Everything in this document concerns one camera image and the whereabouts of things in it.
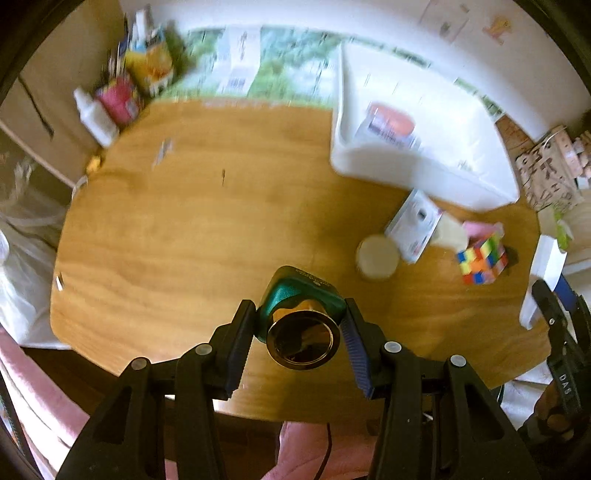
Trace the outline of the person's right hand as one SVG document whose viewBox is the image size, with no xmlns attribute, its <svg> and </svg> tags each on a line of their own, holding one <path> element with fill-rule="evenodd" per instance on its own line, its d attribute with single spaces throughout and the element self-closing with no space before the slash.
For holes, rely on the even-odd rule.
<svg viewBox="0 0 591 480">
<path fill-rule="evenodd" d="M 564 412 L 560 392 L 552 381 L 544 390 L 534 407 L 534 418 L 541 433 L 548 437 L 560 437 L 565 441 L 574 438 L 587 418 L 569 417 Z"/>
</svg>

